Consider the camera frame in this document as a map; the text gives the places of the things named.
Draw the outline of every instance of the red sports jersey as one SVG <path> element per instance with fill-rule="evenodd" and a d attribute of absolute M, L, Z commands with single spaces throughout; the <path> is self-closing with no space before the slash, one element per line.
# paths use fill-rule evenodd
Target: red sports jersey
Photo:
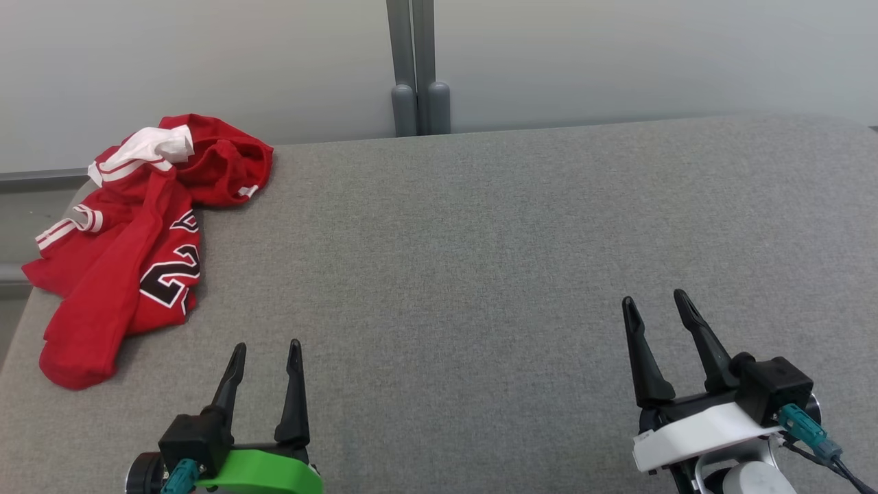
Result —
<path fill-rule="evenodd" d="M 247 202 L 268 181 L 270 146 L 199 115 L 165 117 L 98 156 L 99 185 L 37 237 L 41 259 L 23 270 L 64 298 L 46 329 L 40 368 L 84 389 L 116 372 L 125 335 L 180 324 L 195 307 L 201 235 L 192 204 Z"/>

